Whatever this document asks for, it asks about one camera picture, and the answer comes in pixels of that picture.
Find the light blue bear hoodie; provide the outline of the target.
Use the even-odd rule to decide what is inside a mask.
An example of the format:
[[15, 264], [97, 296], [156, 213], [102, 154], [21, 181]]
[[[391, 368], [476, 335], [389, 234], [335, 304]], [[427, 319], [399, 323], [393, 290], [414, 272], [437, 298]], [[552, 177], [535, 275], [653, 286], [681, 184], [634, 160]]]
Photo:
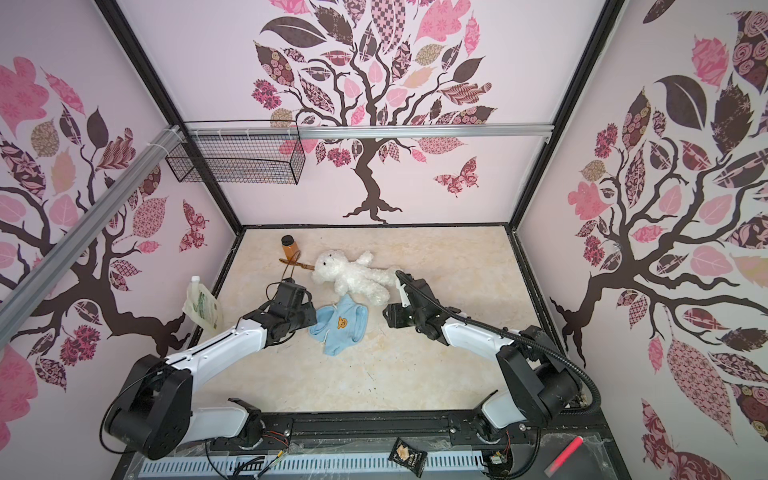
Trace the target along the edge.
[[338, 356], [363, 340], [368, 318], [367, 306], [344, 295], [337, 303], [316, 312], [316, 324], [309, 328], [309, 335], [323, 344], [325, 355]]

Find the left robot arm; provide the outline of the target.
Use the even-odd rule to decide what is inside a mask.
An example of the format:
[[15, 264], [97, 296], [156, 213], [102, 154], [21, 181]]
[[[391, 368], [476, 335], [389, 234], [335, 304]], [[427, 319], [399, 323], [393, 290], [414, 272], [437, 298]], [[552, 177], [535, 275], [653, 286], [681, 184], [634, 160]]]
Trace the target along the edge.
[[165, 358], [137, 360], [106, 409], [99, 435], [150, 460], [185, 443], [218, 438], [245, 449], [258, 446], [267, 434], [260, 409], [239, 398], [224, 407], [196, 408], [193, 396], [238, 361], [279, 346], [316, 322], [311, 293], [291, 278], [278, 282], [272, 299], [222, 333]]

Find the white teddy bear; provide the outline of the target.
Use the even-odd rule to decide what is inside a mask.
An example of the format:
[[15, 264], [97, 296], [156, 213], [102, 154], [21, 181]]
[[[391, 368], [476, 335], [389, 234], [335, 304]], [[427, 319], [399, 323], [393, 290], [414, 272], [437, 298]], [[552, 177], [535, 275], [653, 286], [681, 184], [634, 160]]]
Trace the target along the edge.
[[343, 251], [329, 250], [315, 261], [311, 278], [315, 284], [331, 283], [340, 297], [361, 295], [373, 306], [385, 306], [390, 289], [396, 286], [398, 268], [373, 268], [373, 259], [370, 251], [350, 261]]

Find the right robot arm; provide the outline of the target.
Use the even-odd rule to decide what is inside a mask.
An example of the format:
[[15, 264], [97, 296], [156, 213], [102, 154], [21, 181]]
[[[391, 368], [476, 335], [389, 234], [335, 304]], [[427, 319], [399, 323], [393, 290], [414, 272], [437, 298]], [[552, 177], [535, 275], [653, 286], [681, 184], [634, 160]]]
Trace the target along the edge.
[[512, 427], [544, 428], [564, 414], [586, 385], [539, 327], [504, 330], [441, 305], [429, 292], [403, 289], [383, 310], [393, 329], [412, 328], [430, 340], [469, 351], [499, 367], [503, 390], [488, 395], [465, 420], [483, 442], [495, 443]]

